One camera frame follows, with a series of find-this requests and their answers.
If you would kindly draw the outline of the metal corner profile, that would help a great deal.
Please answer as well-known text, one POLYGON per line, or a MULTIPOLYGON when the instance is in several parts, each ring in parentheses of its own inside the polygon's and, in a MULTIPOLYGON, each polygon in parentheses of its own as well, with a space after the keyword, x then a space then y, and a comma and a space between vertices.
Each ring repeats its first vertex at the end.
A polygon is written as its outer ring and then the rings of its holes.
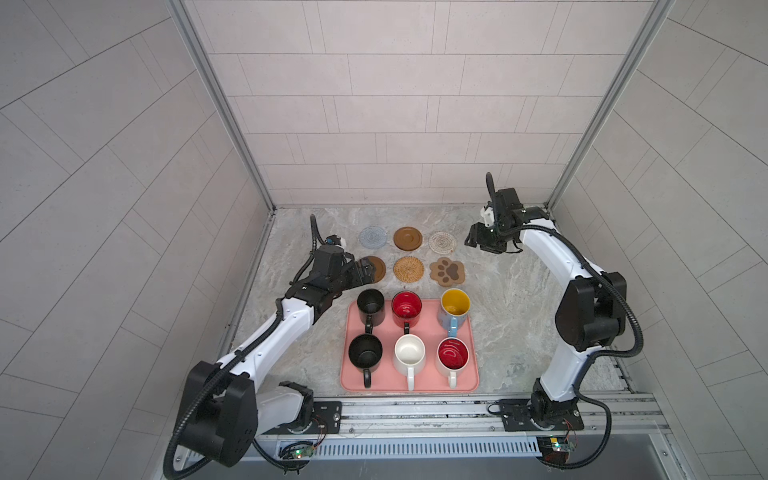
POLYGON ((246 168, 253 179, 257 190, 265 202, 265 205, 273 216, 277 207, 271 198, 268 188, 258 171, 255 159, 252 152, 247 145, 245 137, 238 125, 235 118, 234 110, 232 109, 224 90, 216 76, 214 67, 210 58, 203 46, 200 35, 198 34, 190 16, 190 13, 181 0, 168 0, 166 1, 170 16, 174 21, 181 39, 189 54, 193 63, 195 64, 198 73, 201 77, 203 86, 206 88, 211 100, 218 111, 222 120, 223 126, 232 140, 235 149, 240 154, 246 168))
POLYGON ((550 212, 553 212, 561 201, 569 184, 575 177, 579 166, 589 153, 589 149, 592 147, 603 125, 614 110, 618 100, 621 98, 632 75, 639 67, 674 3, 675 0, 656 0, 652 3, 635 38, 630 44, 626 55, 620 63, 616 74, 609 84, 607 92, 601 99, 598 108, 574 149, 561 178, 556 184, 550 198, 545 203, 550 212))

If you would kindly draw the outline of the white mug red inside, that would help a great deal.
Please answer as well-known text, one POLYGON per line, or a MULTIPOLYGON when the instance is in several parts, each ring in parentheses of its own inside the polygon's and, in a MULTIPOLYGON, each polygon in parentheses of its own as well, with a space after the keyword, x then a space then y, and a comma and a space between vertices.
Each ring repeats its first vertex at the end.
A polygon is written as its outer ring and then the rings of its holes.
POLYGON ((435 362, 438 372, 447 379, 448 386, 456 389, 458 378, 469 362, 469 348, 459 338, 445 338, 437 346, 435 362))

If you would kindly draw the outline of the black mug front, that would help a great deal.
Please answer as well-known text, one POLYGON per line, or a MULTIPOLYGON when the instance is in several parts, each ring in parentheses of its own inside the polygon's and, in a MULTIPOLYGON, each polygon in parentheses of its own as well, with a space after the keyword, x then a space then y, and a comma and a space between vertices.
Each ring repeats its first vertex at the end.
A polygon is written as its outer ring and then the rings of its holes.
POLYGON ((348 348, 348 358, 352 365, 363 375, 365 389, 372 386, 372 374, 378 368, 383 357, 383 345, 373 334, 364 333, 356 336, 348 348))

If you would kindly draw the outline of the blue-grey woven round coaster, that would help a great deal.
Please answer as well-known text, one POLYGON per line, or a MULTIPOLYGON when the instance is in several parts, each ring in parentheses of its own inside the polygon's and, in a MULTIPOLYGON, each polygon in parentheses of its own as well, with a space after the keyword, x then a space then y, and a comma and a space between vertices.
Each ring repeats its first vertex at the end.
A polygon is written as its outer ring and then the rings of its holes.
POLYGON ((364 248, 376 250, 387 244, 388 235, 380 226, 369 226, 360 232, 358 240, 364 248))

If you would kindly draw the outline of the multicolour woven round coaster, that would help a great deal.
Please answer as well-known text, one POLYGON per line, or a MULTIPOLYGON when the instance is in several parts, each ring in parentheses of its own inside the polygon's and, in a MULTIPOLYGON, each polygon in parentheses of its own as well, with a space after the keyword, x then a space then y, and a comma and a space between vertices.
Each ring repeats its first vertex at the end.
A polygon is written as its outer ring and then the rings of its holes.
POLYGON ((445 231, 433 233, 429 238, 428 244, 433 252, 441 256, 447 256, 457 248, 456 238, 445 231))

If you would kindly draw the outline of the metal corner profile right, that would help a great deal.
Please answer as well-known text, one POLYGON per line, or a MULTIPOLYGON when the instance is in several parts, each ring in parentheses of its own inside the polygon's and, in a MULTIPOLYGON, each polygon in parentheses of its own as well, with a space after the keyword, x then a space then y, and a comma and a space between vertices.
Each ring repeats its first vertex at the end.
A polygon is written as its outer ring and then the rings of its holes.
POLYGON ((616 74, 609 84, 607 92, 601 99, 598 108, 574 149, 561 178, 556 184, 550 198, 545 203, 550 212, 553 212, 561 201, 569 184, 575 177, 579 166, 589 153, 589 149, 592 147, 603 125, 614 110, 618 100, 621 98, 632 75, 639 67, 674 3, 675 0, 656 0, 652 3, 635 38, 630 44, 626 55, 620 63, 616 74))

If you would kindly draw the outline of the right circuit board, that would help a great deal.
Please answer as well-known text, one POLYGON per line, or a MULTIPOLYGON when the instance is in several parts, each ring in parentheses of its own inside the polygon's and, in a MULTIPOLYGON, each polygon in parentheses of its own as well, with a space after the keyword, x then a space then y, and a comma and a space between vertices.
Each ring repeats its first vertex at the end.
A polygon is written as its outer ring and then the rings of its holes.
POLYGON ((564 465, 570 455, 576 449, 576 444, 566 437, 539 436, 536 438, 541 456, 541 462, 550 462, 555 465, 564 465))

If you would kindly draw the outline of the black mug red inside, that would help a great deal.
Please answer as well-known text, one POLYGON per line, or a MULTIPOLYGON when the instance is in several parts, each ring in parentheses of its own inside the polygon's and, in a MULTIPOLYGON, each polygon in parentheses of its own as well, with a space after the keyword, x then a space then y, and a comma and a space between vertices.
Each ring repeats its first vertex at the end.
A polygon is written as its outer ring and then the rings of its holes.
POLYGON ((422 308, 421 298, 413 291, 400 291, 391 301, 393 321, 405 334, 409 334, 412 328, 418 324, 422 308))

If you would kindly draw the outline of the blue mug yellow inside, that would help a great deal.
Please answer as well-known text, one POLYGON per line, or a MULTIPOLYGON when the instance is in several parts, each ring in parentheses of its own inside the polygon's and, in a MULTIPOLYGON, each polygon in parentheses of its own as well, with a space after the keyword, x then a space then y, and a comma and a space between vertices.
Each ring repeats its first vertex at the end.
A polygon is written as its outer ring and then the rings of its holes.
POLYGON ((470 309, 471 299, 463 290, 451 288, 442 294, 437 320, 449 337, 457 336, 458 330, 468 318, 470 309))

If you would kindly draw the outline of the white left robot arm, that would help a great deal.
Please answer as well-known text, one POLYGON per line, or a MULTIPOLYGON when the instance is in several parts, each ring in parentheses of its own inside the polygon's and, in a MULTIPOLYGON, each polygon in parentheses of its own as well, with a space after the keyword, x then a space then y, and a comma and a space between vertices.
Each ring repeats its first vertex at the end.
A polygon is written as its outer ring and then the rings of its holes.
POLYGON ((258 389, 288 347, 336 298, 373 283, 376 268, 369 258, 355 259, 342 247, 324 243, 311 252, 299 274, 276 300, 274 314, 244 343, 189 372, 163 458, 166 478, 186 478, 212 461, 231 467, 262 433, 310 423, 310 389, 291 382, 265 394, 258 389))

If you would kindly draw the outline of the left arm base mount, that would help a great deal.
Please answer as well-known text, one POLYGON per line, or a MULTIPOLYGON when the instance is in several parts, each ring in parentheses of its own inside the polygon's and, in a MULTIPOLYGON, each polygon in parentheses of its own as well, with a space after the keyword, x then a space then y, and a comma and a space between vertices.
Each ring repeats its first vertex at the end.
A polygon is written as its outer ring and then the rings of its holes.
POLYGON ((316 401, 314 391, 296 382, 284 381, 265 393, 256 394, 257 435, 306 432, 336 434, 340 429, 342 403, 316 401))

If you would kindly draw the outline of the circuit board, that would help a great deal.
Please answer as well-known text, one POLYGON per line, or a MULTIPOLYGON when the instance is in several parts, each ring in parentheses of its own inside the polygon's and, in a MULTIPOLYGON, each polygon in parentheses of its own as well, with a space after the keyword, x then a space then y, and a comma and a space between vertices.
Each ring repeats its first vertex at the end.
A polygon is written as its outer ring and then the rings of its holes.
POLYGON ((279 451, 282 461, 307 461, 316 451, 317 444, 310 441, 298 441, 288 444, 279 451))
POLYGON ((576 449, 576 444, 566 437, 539 436, 536 438, 541 456, 541 462, 550 462, 555 465, 564 465, 570 455, 576 449))

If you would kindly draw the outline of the woven rattan round coaster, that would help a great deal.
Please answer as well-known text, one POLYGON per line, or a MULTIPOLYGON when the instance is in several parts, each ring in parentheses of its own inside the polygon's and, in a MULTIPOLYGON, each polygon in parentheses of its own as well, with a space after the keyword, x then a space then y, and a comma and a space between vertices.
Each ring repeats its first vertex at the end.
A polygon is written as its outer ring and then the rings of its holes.
POLYGON ((393 266, 396 279, 407 284, 419 281, 424 272, 425 268, 422 261, 413 256, 402 257, 393 266))

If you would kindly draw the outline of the dark wooden round coaster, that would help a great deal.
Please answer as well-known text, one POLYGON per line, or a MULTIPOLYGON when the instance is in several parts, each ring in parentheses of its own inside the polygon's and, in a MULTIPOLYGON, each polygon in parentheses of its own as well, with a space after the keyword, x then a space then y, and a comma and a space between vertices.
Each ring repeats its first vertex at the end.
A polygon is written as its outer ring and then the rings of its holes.
POLYGON ((367 256, 366 260, 368 260, 374 268, 373 283, 382 281, 385 278, 387 271, 385 262, 377 256, 367 256))

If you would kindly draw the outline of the cork paw print coaster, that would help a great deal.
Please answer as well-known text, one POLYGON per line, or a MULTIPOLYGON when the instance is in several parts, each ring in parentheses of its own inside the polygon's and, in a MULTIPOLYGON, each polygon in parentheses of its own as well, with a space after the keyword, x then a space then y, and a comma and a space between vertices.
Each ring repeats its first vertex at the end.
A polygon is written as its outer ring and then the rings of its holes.
POLYGON ((463 284, 466 280, 465 266, 460 261, 440 257, 430 264, 430 278, 443 288, 463 284))

